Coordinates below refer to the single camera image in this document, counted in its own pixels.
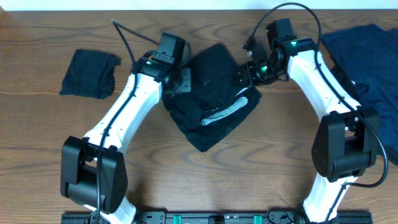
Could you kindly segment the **black shorts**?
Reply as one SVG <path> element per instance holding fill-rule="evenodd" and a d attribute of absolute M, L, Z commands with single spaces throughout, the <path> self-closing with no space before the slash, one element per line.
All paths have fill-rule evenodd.
<path fill-rule="evenodd" d="M 187 140 L 206 152 L 241 124 L 254 110 L 261 93 L 234 84 L 239 65 L 224 44 L 215 44 L 194 56 L 192 90 L 164 98 L 163 104 Z"/>

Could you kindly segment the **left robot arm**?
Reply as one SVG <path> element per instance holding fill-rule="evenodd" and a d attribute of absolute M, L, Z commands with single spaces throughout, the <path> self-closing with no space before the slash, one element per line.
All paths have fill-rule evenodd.
<path fill-rule="evenodd" d="M 192 89 L 186 63 L 142 57 L 119 98 L 82 138 L 69 136 L 62 146 L 60 192 L 90 209 L 62 216 L 62 223 L 133 223 L 136 207 L 126 197 L 124 161 L 133 135 L 148 112 L 163 98 Z"/>

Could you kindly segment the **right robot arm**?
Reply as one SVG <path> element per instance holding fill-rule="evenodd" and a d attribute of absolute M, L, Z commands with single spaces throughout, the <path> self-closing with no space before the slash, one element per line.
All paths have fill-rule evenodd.
<path fill-rule="evenodd" d="M 243 65 L 237 82 L 245 86 L 272 83 L 285 75 L 304 92 L 320 122 L 312 146 L 312 162 L 317 171 L 312 189 L 295 213 L 294 223 L 361 223 L 365 215 L 339 214 L 338 207 L 358 177 L 374 165 L 381 140 L 379 115 L 364 108 L 339 84 L 324 66 L 318 45 L 311 38 L 295 35 L 275 37 L 269 42 L 272 57 L 267 58 L 262 44 L 248 38 L 243 49 L 252 60 Z"/>

